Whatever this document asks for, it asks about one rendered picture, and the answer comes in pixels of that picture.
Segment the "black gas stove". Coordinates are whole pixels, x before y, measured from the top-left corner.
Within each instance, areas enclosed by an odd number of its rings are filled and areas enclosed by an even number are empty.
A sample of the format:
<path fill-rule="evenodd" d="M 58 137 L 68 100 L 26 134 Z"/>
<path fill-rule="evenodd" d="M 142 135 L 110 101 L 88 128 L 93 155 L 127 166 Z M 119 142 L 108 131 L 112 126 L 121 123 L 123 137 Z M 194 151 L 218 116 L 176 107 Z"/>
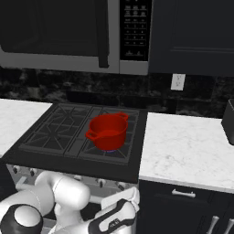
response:
<path fill-rule="evenodd" d="M 91 119 L 116 112 L 129 115 L 125 142 L 115 151 L 102 151 L 85 133 Z M 54 104 L 4 154 L 3 160 L 15 184 L 26 176 L 33 186 L 38 175 L 49 170 L 73 179 L 80 175 L 80 182 L 90 188 L 92 196 L 108 197 L 122 192 L 118 182 L 126 184 L 125 190 L 138 185 L 146 119 L 147 113 L 136 109 Z M 20 166 L 17 174 L 14 165 Z M 36 168 L 37 175 L 31 176 L 30 168 Z M 106 180 L 104 187 L 99 187 L 99 178 Z M 100 210 L 101 204 L 90 202 L 81 215 L 87 220 Z"/>

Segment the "silver and black microwave oven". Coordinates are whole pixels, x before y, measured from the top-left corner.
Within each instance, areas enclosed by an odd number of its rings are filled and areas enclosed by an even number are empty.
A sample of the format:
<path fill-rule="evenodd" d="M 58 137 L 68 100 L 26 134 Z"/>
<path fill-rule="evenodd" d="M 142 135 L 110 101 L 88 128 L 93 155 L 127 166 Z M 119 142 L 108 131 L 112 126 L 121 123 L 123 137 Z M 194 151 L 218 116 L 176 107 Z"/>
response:
<path fill-rule="evenodd" d="M 0 0 L 0 66 L 147 74 L 153 0 L 107 3 L 107 69 L 99 67 L 95 0 Z"/>

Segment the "dark base cupboard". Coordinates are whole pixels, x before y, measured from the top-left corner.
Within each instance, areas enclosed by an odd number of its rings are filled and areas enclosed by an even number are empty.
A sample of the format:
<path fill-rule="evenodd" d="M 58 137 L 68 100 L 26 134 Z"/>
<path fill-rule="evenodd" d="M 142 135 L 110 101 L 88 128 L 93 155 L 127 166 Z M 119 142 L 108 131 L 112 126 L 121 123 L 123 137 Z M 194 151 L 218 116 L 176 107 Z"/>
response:
<path fill-rule="evenodd" d="M 13 195 L 15 192 L 15 183 L 6 167 L 6 164 L 0 158 L 0 201 Z"/>

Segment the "white wall socket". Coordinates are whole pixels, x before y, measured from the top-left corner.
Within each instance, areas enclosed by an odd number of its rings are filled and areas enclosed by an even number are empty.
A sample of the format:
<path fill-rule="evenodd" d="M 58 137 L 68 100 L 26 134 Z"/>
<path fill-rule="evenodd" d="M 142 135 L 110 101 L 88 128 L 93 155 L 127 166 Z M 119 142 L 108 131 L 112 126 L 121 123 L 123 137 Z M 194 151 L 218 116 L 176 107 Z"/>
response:
<path fill-rule="evenodd" d="M 182 90 L 184 88 L 185 79 L 185 74 L 174 74 L 172 76 L 171 90 Z"/>

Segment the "dark drawer front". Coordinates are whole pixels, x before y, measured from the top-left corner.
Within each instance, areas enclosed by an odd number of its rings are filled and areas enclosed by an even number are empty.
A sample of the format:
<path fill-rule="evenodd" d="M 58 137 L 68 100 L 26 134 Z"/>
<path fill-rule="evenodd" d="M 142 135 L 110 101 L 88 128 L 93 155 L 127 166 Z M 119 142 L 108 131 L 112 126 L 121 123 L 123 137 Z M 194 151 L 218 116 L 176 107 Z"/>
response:
<path fill-rule="evenodd" d="M 165 184 L 159 182 L 152 181 L 139 181 L 139 188 L 141 192 L 141 196 L 152 203 L 161 203 L 161 202 L 178 202 L 185 204 L 210 204 L 214 197 L 213 193 L 210 190 L 201 189 L 201 188 L 193 188 L 190 186 L 178 186 L 172 184 Z M 180 192 L 190 193 L 193 192 L 196 194 L 195 198 L 191 197 L 182 197 L 172 195 L 172 190 L 176 189 Z"/>

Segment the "dark wall cupboard door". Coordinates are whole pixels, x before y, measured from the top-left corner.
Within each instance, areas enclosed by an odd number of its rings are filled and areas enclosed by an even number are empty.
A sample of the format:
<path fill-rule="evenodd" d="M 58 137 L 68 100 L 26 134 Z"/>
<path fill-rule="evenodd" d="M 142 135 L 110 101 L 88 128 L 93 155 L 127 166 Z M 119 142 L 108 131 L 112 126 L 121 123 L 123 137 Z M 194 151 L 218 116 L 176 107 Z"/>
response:
<path fill-rule="evenodd" d="M 234 0 L 154 0 L 149 71 L 234 77 Z"/>

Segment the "dark base cupboard door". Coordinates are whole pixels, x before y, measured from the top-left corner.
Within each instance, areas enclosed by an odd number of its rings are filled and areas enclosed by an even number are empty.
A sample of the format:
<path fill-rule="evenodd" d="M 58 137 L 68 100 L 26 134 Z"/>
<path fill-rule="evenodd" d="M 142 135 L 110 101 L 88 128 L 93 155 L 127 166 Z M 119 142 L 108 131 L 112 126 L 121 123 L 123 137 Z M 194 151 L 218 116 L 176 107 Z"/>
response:
<path fill-rule="evenodd" d="M 141 196 L 136 234 L 207 234 L 214 209 L 180 196 Z"/>
<path fill-rule="evenodd" d="M 224 234 L 230 218 L 234 218 L 234 201 L 229 204 L 229 208 L 223 217 L 220 234 Z M 234 226 L 230 230 L 229 234 L 234 234 Z"/>

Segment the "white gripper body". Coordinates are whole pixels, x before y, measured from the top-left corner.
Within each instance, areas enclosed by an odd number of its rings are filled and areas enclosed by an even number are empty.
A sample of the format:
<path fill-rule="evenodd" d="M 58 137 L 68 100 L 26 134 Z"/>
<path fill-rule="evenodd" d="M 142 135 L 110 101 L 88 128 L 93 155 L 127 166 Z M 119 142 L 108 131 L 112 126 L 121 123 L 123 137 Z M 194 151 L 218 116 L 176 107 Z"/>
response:
<path fill-rule="evenodd" d="M 106 207 L 109 207 L 110 205 L 117 203 L 120 199 L 125 199 L 131 202 L 136 211 L 140 209 L 139 208 L 140 192 L 135 186 L 128 188 L 122 192 L 111 195 L 109 197 L 105 197 L 101 201 L 101 208 L 105 209 Z"/>

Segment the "black toaster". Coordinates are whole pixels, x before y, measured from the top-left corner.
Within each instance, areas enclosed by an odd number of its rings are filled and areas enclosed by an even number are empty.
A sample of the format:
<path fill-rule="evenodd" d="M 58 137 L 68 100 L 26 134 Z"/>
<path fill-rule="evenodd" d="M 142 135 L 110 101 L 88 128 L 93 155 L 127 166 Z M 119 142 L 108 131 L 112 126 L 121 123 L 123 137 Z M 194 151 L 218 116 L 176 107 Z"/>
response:
<path fill-rule="evenodd" d="M 234 145 L 234 99 L 228 100 L 221 124 L 229 143 Z"/>

